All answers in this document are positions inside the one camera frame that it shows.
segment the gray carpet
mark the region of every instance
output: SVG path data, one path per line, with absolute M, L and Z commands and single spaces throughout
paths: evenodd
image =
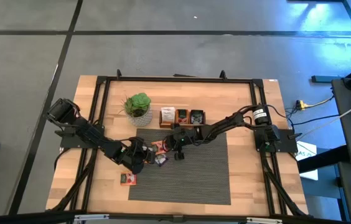
M 137 136 L 150 145 L 171 132 L 137 129 Z M 145 165 L 137 185 L 130 187 L 129 200 L 230 205 L 227 135 L 199 147 L 184 146 L 183 152 L 183 161 L 175 161 L 174 152 L 168 152 L 162 167 Z

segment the white pot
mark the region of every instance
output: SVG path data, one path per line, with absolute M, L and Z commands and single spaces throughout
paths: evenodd
M 130 121 L 130 123 L 136 127 L 147 126 L 152 121 L 151 106 L 149 106 L 146 113 L 140 117 L 134 118 L 127 113 L 126 113 L 126 115 L 127 115 L 128 120 Z

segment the green plant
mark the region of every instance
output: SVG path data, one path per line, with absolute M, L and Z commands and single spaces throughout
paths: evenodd
M 123 104 L 125 112 L 134 117 L 140 117 L 149 109 L 151 99 L 145 93 L 138 93 L 132 97 L 127 97 Z

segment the white label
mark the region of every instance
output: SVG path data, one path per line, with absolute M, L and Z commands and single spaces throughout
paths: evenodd
M 258 113 L 262 113 L 262 112 L 264 112 L 264 110 L 263 110 L 263 109 L 256 110 L 256 111 L 254 111 L 254 112 L 253 112 L 253 116 L 256 116 L 256 114 L 258 114 Z
M 253 119 L 257 119 L 257 118 L 260 118 L 262 116 L 267 116 L 267 114 L 266 113 L 256 114 L 256 115 L 254 115 Z

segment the gray floor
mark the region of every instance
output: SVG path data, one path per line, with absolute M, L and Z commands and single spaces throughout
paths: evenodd
M 67 30 L 76 0 L 0 0 L 0 29 Z M 283 0 L 84 0 L 77 30 L 351 30 L 341 3 Z M 19 175 L 32 130 L 42 108 L 64 36 L 0 36 L 0 215 Z M 55 92 L 73 98 L 79 75 L 170 76 L 174 73 L 217 77 L 220 70 L 238 78 L 276 78 L 285 107 L 297 99 L 315 103 L 331 96 L 329 84 L 312 75 L 351 72 L 351 38 L 257 36 L 74 36 Z M 334 101 L 294 115 L 293 121 L 336 114 Z M 299 126 L 308 131 L 321 122 Z M 54 173 L 59 137 L 47 124 L 20 212 L 41 212 Z M 344 143 L 340 123 L 308 135 L 319 147 Z M 316 217 L 339 219 L 326 198 L 307 198 Z

